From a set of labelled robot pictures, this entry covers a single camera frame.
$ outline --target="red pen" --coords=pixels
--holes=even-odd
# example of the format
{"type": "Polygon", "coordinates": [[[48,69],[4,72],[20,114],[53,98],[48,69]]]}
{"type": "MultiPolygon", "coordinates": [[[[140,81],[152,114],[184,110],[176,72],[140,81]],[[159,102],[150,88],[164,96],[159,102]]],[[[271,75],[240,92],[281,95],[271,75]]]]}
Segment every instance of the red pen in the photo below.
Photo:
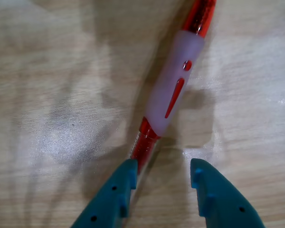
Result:
{"type": "Polygon", "coordinates": [[[147,102],[139,133],[130,152],[138,161],[138,175],[151,158],[156,142],[163,136],[185,91],[193,64],[204,47],[216,0],[196,0],[178,31],[147,102]]]}

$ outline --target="teal plastic object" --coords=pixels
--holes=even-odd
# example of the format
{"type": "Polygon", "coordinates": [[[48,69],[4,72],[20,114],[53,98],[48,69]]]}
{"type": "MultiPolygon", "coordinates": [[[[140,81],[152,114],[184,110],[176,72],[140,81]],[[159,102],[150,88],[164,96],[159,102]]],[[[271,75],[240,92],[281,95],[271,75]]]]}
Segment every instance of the teal plastic object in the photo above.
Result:
{"type": "Polygon", "coordinates": [[[137,160],[124,161],[99,190],[71,228],[119,228],[129,214],[131,190],[136,189],[137,160]]]}
{"type": "Polygon", "coordinates": [[[199,215],[207,228],[264,228],[245,197],[212,165],[192,159],[191,186],[197,189],[199,215]]]}

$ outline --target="pen grip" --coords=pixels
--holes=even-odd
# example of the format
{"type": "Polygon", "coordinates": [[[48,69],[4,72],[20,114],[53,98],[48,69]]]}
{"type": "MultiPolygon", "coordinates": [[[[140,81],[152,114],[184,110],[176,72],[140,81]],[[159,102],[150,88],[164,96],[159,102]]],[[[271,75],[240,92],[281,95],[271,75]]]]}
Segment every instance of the pen grip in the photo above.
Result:
{"type": "Polygon", "coordinates": [[[185,91],[204,39],[189,31],[178,31],[167,61],[151,91],[145,117],[158,136],[163,136],[185,91]]]}

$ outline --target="wooden table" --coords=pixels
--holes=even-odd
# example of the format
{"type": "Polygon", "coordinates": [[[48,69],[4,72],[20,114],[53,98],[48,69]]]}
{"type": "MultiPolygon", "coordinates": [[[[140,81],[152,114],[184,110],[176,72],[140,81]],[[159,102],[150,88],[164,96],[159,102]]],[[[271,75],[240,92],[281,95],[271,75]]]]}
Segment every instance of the wooden table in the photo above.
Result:
{"type": "MultiPolygon", "coordinates": [[[[0,0],[0,228],[67,228],[126,157],[192,0],[0,0]]],[[[285,0],[218,0],[131,228],[205,227],[203,158],[285,228],[285,0]]]]}

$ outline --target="red teardrop marking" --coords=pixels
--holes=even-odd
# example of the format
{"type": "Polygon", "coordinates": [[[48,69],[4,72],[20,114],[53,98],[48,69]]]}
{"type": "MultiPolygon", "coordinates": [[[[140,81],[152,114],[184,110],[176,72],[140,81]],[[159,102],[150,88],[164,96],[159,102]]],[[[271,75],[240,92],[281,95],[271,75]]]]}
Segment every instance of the red teardrop marking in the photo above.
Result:
{"type": "Polygon", "coordinates": [[[177,98],[179,97],[180,93],[181,93],[181,89],[185,84],[185,79],[183,79],[182,77],[177,81],[172,98],[170,100],[170,104],[169,107],[167,109],[165,118],[167,119],[170,115],[170,112],[172,111],[172,108],[177,100],[177,98]]]}

